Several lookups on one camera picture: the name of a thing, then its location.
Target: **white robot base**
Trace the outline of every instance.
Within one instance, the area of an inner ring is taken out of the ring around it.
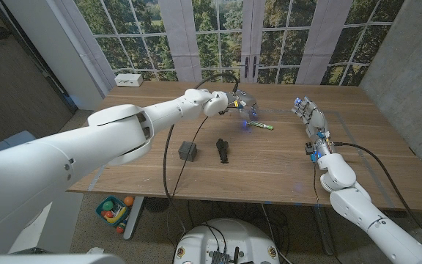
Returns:
[[[175,250],[174,263],[279,263],[274,242],[259,228],[238,219],[213,219],[183,236]]]

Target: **wooden table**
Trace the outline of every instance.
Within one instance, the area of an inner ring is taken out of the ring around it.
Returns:
[[[183,95],[194,84],[148,82],[141,87],[116,87],[100,109],[119,104],[149,106]],[[230,91],[233,84],[208,83],[210,91]],[[195,143],[198,153],[187,162],[177,186],[176,198],[234,202],[271,202],[314,205],[314,164],[305,154],[308,141],[305,126],[291,113],[294,99],[304,95],[312,99],[330,124],[335,142],[351,142],[376,153],[387,167],[400,192],[412,209],[422,210],[422,162],[383,117],[379,109],[358,87],[241,84],[259,104],[259,120],[274,130],[247,128],[238,114],[227,113],[209,118]],[[167,156],[167,181],[173,192],[182,168],[178,149],[191,141],[204,119],[175,125]],[[105,194],[132,194],[165,197],[163,189],[163,152],[169,130],[154,139],[148,155],[123,166],[106,166],[77,182],[69,191]],[[216,142],[229,143],[229,163],[222,164]],[[370,193],[373,203],[382,209],[403,206],[377,162],[353,147],[338,147],[355,170],[358,182]],[[329,193],[320,185],[323,172],[316,170],[315,185],[319,203],[329,205]]]

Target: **gray wall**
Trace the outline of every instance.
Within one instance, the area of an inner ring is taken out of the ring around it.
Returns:
[[[422,160],[422,1],[405,0],[360,86]]]

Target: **black box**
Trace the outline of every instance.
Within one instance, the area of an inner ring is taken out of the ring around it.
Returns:
[[[191,142],[183,142],[182,146],[179,148],[179,156],[182,160],[193,161],[196,156],[196,144]]]

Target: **table leg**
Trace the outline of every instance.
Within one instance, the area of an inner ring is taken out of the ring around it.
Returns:
[[[131,206],[130,217],[128,218],[125,232],[123,233],[123,238],[127,241],[133,238],[136,225],[138,225],[139,216],[143,210],[144,198],[145,197],[135,197],[133,205]]]
[[[317,208],[317,206],[312,207],[314,209],[315,222],[317,229],[319,230],[320,237],[322,237],[322,248],[323,252],[328,256],[333,256],[335,249],[333,245],[333,239],[329,231],[327,214],[323,207]]]

